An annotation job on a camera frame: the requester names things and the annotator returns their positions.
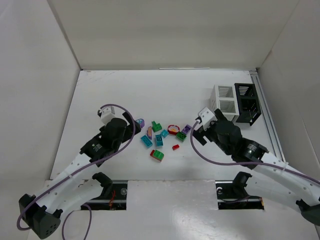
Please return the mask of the green stepped lego brick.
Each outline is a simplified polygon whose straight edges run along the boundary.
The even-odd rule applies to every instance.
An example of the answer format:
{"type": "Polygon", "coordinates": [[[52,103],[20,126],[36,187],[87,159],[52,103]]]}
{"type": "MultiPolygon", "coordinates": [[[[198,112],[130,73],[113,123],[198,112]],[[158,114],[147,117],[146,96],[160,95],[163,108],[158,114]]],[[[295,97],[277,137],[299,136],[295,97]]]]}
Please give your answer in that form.
{"type": "Polygon", "coordinates": [[[152,121],[151,124],[152,124],[151,128],[154,133],[162,130],[162,125],[160,123],[156,123],[155,121],[152,121]]]}

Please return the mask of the dark green lego brick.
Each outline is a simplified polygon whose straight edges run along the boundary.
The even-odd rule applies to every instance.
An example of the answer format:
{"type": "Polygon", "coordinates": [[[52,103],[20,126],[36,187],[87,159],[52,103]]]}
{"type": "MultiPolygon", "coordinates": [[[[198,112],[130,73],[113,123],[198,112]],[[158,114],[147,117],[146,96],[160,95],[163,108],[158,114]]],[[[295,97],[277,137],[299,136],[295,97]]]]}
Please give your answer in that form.
{"type": "Polygon", "coordinates": [[[179,131],[176,135],[176,138],[181,141],[181,142],[184,142],[185,139],[187,138],[187,135],[184,134],[183,132],[179,131]]]}

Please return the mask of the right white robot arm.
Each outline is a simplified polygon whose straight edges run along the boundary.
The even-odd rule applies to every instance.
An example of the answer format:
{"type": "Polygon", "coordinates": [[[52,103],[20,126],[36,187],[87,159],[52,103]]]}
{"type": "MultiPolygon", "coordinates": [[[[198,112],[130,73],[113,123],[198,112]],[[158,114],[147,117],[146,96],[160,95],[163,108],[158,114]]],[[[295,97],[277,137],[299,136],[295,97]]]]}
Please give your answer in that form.
{"type": "Polygon", "coordinates": [[[234,191],[244,198],[257,196],[269,199],[296,212],[308,222],[320,224],[320,182],[301,173],[278,159],[265,146],[244,138],[241,130],[227,120],[220,109],[203,108],[196,118],[198,129],[191,129],[190,139],[201,145],[215,143],[232,162],[217,162],[196,154],[218,166],[243,166],[250,170],[239,172],[232,182],[234,191]]]}

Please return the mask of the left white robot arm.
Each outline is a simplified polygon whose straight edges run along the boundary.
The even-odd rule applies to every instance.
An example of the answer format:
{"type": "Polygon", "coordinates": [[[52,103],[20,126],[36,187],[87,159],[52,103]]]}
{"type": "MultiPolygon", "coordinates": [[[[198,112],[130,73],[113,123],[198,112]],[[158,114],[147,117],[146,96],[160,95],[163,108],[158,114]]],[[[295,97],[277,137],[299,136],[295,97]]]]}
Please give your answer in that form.
{"type": "Polygon", "coordinates": [[[141,131],[128,111],[122,115],[105,118],[99,133],[55,179],[37,193],[26,193],[19,199],[19,230],[31,230],[45,240],[69,214],[110,190],[113,181],[100,171],[101,165],[122,152],[141,131]]]}

